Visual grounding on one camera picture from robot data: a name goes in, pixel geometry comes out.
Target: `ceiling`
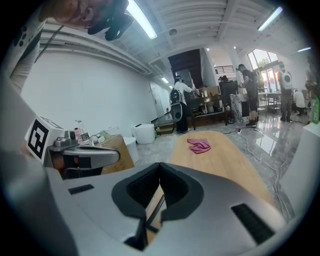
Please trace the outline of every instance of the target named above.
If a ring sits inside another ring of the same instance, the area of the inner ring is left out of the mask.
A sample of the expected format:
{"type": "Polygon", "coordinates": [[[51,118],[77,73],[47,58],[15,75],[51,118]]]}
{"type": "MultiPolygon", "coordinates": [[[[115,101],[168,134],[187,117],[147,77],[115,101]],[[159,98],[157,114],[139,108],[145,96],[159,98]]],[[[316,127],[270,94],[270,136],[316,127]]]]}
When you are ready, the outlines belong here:
{"type": "MultiPolygon", "coordinates": [[[[168,57],[211,45],[237,46],[240,54],[259,47],[282,55],[304,47],[303,37],[285,11],[263,32],[258,26],[276,7],[265,0],[135,0],[158,37],[151,40],[137,22],[113,42],[104,31],[92,36],[64,27],[47,51],[79,51],[123,63],[143,76],[171,79],[168,57]],[[176,35],[169,35],[176,29],[176,35]]],[[[42,33],[45,44],[59,26],[50,19],[42,33]]]]}

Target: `pink cloth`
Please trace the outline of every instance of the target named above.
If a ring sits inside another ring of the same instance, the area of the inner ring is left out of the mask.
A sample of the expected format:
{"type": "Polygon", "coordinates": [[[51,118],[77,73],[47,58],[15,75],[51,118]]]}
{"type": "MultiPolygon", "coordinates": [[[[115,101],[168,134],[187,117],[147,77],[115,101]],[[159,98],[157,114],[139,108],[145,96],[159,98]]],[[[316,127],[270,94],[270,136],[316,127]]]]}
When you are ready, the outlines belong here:
{"type": "Polygon", "coordinates": [[[196,154],[201,154],[211,149],[211,146],[206,138],[187,138],[186,141],[190,144],[193,144],[193,146],[190,146],[189,149],[196,154]]]}

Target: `cardboard box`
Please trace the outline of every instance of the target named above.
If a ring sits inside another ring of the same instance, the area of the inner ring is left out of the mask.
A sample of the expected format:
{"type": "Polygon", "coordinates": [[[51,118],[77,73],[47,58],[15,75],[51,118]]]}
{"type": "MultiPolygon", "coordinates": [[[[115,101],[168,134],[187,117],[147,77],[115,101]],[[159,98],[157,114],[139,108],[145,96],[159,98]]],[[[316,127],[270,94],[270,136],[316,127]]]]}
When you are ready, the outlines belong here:
{"type": "Polygon", "coordinates": [[[97,147],[118,150],[120,152],[120,159],[118,162],[105,166],[102,169],[101,175],[112,174],[135,167],[131,159],[124,138],[121,135],[112,135],[104,142],[97,144],[97,147]]]}

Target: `white pillar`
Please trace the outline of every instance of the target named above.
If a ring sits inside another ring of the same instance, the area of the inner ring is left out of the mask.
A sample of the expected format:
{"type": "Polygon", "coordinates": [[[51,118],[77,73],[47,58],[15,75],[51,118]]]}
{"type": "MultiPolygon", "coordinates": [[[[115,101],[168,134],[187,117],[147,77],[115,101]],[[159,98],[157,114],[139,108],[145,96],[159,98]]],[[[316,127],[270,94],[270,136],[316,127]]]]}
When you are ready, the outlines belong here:
{"type": "Polygon", "coordinates": [[[205,83],[206,80],[209,80],[209,82],[205,84],[206,86],[218,86],[219,82],[216,74],[215,63],[211,59],[210,54],[208,53],[206,48],[200,49],[200,60],[203,83],[205,83]]]}
{"type": "Polygon", "coordinates": [[[229,58],[232,62],[235,76],[236,76],[236,80],[237,80],[238,84],[240,84],[241,82],[244,82],[244,78],[243,78],[241,72],[236,70],[236,68],[241,64],[239,56],[236,52],[236,49],[234,49],[234,47],[230,46],[230,45],[225,45],[224,48],[225,48],[226,52],[229,54],[229,58]]]}

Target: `white backpack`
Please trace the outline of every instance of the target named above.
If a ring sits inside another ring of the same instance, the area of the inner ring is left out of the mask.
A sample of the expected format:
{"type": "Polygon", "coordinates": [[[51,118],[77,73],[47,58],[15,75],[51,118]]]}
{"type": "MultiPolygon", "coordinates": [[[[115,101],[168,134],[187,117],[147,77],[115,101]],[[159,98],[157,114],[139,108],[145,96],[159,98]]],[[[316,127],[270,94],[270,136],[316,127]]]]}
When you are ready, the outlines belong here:
{"type": "Polygon", "coordinates": [[[287,71],[281,72],[281,82],[282,82],[282,87],[285,90],[291,90],[294,88],[292,85],[292,77],[287,71]]]}

